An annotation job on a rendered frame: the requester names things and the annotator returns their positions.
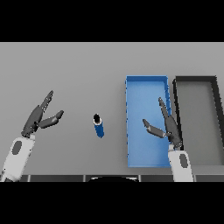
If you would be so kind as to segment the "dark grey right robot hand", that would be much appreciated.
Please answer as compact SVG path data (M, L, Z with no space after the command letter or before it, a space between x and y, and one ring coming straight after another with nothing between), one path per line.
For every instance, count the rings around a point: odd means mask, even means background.
M178 125L173 116L168 114L168 110L161 97L158 98L158 103L164 118L165 130L161 130L155 126L152 126L146 119L143 119L143 125L148 133L155 137L168 137L170 144L173 144L175 149L180 149L182 147L182 140L179 134Z

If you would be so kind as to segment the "dark grey bin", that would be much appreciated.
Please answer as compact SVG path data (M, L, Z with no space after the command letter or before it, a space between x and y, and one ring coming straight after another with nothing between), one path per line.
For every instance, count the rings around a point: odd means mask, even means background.
M224 114L216 76L176 76L172 82L182 150L192 165L224 165Z

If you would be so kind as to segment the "blue bin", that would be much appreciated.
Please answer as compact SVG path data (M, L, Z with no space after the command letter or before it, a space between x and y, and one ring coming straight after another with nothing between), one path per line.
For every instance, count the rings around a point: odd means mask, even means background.
M159 106L161 98L168 114L172 113L170 89L166 75L127 75L126 134L128 167L169 167L169 140L150 134L143 119L150 125L165 131L165 119Z

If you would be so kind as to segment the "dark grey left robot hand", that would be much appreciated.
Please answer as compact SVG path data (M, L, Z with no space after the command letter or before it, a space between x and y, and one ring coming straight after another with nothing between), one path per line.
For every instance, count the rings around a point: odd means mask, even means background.
M52 98L53 91L51 90L46 96L46 98L43 100L43 102L31 112L23 127L23 130L21 131L21 135L23 137L29 138L31 134L35 133L38 130L38 128L45 129L56 125L59 122L59 120L64 114L63 110L58 112L56 115L43 120L43 114L46 112L46 109Z

